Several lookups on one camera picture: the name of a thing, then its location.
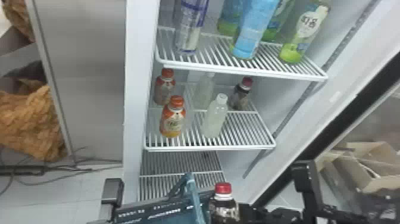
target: white bottle cap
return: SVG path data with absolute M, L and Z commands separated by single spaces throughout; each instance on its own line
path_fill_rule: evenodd
M 225 94 L 218 94 L 216 100 L 218 104 L 226 104 L 226 101 L 228 101 L 228 96 Z
M 213 72 L 206 72 L 205 73 L 208 77 L 214 77 L 214 75 L 215 75 L 215 73 L 213 73 Z

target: plastic bottle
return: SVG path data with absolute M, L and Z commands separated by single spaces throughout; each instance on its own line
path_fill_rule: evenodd
M 196 52 L 201 28 L 204 25 L 209 0 L 181 0 L 174 8 L 176 26 L 174 34 L 175 51 L 183 55 L 193 55 Z
M 208 204 L 211 224 L 238 224 L 240 223 L 239 205 L 232 197 L 230 183 L 216 183 L 215 196 Z
M 203 122 L 203 135 L 207 138 L 216 138 L 221 132 L 226 114 L 228 113 L 228 96 L 218 94 L 217 98 L 210 103 Z
M 275 10 L 274 16 L 272 16 L 270 23 L 265 30 L 262 41 L 273 41 L 277 33 L 288 19 L 290 12 L 295 5 L 296 0 L 280 0 Z
M 230 52 L 241 59 L 251 59 L 279 0 L 247 0 L 243 3 L 243 14 L 236 29 Z
M 279 57 L 288 63 L 301 61 L 329 13 L 329 0 L 311 0 L 298 19 L 295 34 L 283 45 Z
M 174 95 L 170 103 L 164 106 L 160 120 L 160 132 L 167 138 L 180 135 L 185 123 L 186 110 L 183 108 L 183 97 Z
M 196 85 L 193 103 L 196 109 L 206 110 L 213 96 L 215 83 L 213 81 L 215 73 L 206 73 Z
M 243 11 L 243 0 L 225 0 L 217 28 L 222 35 L 233 36 Z
M 253 85 L 250 77 L 244 77 L 242 83 L 238 83 L 229 97 L 229 106 L 235 110 L 245 110 L 249 103 L 249 93 Z
M 155 80 L 153 100 L 158 105 L 170 102 L 171 93 L 175 87 L 174 70 L 162 69 L 161 75 Z

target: red bottle cap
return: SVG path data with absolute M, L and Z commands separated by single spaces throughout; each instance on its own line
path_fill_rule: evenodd
M 162 69 L 161 70 L 162 77 L 172 78 L 174 76 L 174 70 L 172 69 Z
M 244 77 L 242 80 L 242 84 L 251 87 L 253 85 L 253 80 L 250 77 Z
M 231 194 L 232 186 L 227 182 L 220 182 L 215 184 L 215 193 L 216 194 Z
M 171 97 L 170 105 L 172 107 L 183 107 L 183 103 L 184 103 L 183 97 L 178 95 L 173 95 Z

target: silver can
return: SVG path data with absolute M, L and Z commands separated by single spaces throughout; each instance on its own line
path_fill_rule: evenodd
M 181 0 L 175 5 L 174 47 L 177 53 L 196 53 L 201 28 L 204 25 L 209 0 Z

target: brown sack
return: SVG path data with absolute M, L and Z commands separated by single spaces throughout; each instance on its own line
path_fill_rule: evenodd
M 24 0 L 5 0 L 3 10 L 6 18 L 15 26 L 23 35 L 34 42 L 32 26 L 30 24 L 28 10 Z
M 49 86 L 20 81 L 20 93 L 27 95 L 0 91 L 0 144 L 40 160 L 62 158 L 64 141 Z

